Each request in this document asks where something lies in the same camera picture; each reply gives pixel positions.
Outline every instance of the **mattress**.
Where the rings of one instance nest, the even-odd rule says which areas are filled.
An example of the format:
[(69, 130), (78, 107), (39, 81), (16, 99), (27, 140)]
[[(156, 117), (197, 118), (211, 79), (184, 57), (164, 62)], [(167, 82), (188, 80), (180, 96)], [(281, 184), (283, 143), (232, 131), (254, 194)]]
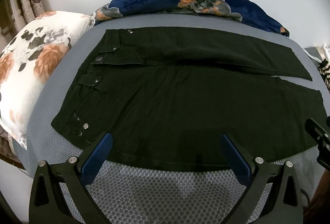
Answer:
[[(34, 176), (38, 162), (65, 162), (81, 150), (71, 145), (51, 127), (59, 112), (75, 74), (97, 45), (106, 29), (155, 26), (181, 26), (217, 29), (253, 36), (290, 47), (312, 81), (283, 77), (293, 83), (319, 90), (323, 105), (330, 115), (330, 94), (316, 67), (302, 48), (282, 35), (265, 32), (237, 21), (212, 16), (185, 14), (148, 14), (113, 19), (99, 24), (84, 34), (60, 62), (47, 81), (33, 109), (27, 128), (27, 151), (14, 142), (17, 156)], [(300, 186), (312, 196), (324, 169), (316, 162), (318, 150), (313, 147), (295, 156), (288, 156), (295, 165)], [(139, 169), (106, 161), (93, 184), (87, 186), (91, 196), (112, 223), (220, 223), (238, 201), (245, 187), (231, 170), (216, 172), (168, 172)], [(75, 218), (82, 218), (64, 184), (62, 190)], [(264, 190), (250, 221), (260, 214), (270, 184)]]

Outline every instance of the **black jeans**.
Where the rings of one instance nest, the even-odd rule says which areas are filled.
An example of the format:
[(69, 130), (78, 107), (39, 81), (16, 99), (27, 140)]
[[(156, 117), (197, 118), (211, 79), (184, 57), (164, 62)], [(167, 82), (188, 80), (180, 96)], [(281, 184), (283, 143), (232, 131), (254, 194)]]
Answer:
[(227, 169), (219, 136), (275, 161), (315, 145), (321, 93), (288, 47), (217, 30), (107, 30), (77, 72), (53, 128), (79, 148), (113, 135), (108, 160), (168, 171)]

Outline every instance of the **white floral pillow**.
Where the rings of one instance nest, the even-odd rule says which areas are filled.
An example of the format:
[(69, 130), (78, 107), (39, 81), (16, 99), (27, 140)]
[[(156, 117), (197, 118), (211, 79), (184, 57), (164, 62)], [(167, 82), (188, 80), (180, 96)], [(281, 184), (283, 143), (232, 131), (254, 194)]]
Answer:
[(89, 15), (46, 12), (28, 23), (2, 51), (0, 125), (25, 149), (27, 123), (44, 84), (94, 23)]

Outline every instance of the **metal rivet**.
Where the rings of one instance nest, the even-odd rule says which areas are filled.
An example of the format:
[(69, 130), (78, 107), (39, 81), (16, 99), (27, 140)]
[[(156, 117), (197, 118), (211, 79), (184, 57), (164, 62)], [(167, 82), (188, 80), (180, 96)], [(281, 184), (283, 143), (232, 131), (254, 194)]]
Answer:
[(42, 161), (39, 162), (39, 166), (41, 166), (41, 167), (43, 167), (45, 164), (46, 164), (45, 160), (42, 160)]
[(77, 157), (76, 156), (72, 156), (69, 158), (69, 163), (74, 164), (77, 161)]
[(290, 162), (290, 161), (287, 161), (285, 164), (286, 164), (288, 167), (292, 167), (292, 166), (293, 166), (293, 163)]
[(263, 158), (261, 157), (257, 157), (255, 158), (255, 161), (258, 163), (258, 164), (262, 164), (264, 162)]

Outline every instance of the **floral blanket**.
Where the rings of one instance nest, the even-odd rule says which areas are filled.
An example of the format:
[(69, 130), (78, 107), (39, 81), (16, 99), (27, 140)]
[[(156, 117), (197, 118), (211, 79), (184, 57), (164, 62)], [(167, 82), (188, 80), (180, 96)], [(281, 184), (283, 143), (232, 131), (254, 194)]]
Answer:
[(0, 54), (0, 125), (26, 149), (26, 128), (49, 76), (95, 21), (50, 11), (28, 23)]
[(149, 13), (210, 14), (289, 37), (289, 31), (249, 0), (112, 0), (93, 13), (95, 25), (122, 16)]

